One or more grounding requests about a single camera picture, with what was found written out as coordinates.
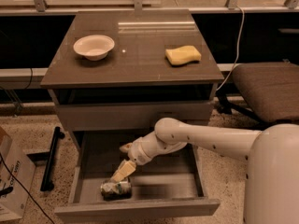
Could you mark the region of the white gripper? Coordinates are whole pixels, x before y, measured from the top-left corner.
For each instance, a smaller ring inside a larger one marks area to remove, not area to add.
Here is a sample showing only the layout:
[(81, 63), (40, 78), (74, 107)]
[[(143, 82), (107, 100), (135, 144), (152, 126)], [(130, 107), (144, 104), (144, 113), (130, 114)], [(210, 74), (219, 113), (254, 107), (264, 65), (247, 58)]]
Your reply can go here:
[(151, 161), (151, 157), (146, 154), (142, 142), (133, 142), (120, 146), (122, 153), (128, 153), (130, 161), (123, 160), (115, 171), (111, 180), (113, 182), (121, 182), (124, 178), (132, 174), (137, 165), (145, 165)]

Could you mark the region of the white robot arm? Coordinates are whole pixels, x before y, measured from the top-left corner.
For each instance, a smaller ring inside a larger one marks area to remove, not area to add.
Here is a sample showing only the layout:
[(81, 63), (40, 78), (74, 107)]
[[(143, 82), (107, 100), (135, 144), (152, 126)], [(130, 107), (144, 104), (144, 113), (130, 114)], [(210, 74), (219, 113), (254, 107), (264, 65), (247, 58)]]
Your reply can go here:
[(122, 147), (129, 159), (111, 177), (122, 181), (138, 165), (191, 144), (244, 161), (244, 224), (299, 224), (299, 125), (263, 131), (191, 125), (163, 118), (154, 131)]

